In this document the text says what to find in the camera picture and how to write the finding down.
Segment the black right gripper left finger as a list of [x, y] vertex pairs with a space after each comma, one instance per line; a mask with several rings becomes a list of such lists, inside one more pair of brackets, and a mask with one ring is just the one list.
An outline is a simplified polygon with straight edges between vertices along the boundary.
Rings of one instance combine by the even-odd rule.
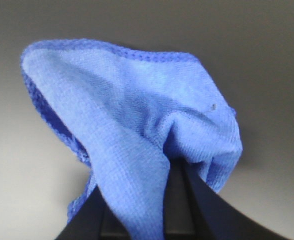
[[96, 187], [57, 238], [59, 240], [129, 240], [130, 236]]

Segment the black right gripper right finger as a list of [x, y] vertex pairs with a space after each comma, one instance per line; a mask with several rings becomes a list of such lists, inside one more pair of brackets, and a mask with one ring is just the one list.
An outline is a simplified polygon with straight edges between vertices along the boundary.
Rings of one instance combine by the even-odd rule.
[[164, 199], [167, 240], [282, 240], [232, 207], [183, 158], [170, 159]]

